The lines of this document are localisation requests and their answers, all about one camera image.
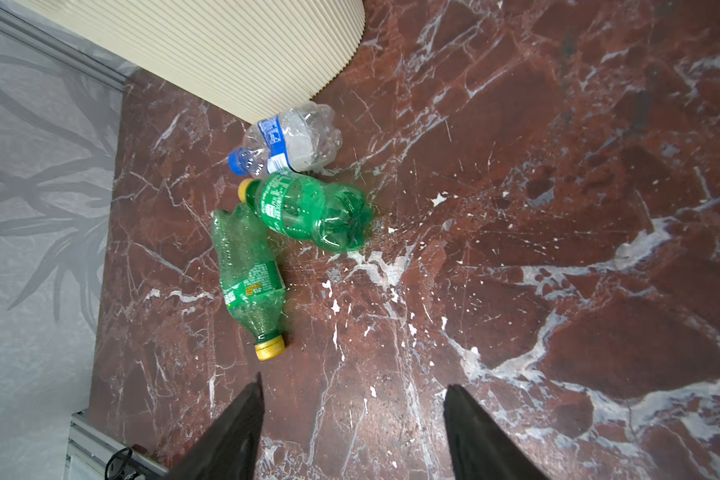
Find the small bottle blue cap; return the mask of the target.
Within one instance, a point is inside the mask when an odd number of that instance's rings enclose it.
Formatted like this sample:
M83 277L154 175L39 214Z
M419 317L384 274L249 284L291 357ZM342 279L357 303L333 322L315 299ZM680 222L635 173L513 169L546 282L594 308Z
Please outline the small bottle blue cap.
M308 173L333 162L342 146L335 111L312 101L252 124L228 156L238 176L264 179L278 171Z

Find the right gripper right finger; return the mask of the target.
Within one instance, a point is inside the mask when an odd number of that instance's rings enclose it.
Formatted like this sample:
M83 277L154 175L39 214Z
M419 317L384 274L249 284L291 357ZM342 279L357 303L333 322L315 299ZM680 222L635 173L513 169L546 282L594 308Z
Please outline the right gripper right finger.
M456 479L548 479L461 385L447 388L444 423Z

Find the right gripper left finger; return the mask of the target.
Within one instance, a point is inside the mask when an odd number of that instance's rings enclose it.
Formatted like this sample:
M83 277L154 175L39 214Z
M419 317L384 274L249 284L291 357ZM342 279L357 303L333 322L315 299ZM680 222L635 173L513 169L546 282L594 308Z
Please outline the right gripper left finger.
M257 373L164 479L253 479L264 413Z

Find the green bottle yellow cap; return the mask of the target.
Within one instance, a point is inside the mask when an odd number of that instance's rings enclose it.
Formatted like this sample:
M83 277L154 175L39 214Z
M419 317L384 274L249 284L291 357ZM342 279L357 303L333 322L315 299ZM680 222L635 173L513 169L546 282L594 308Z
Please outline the green bottle yellow cap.
M347 184L280 171L242 181L238 196L270 230L334 254L361 249L371 232L366 194Z
M286 287L267 227L249 205L240 203L232 211L213 212L211 240L229 314L254 337L259 360L279 356L286 349L281 321Z

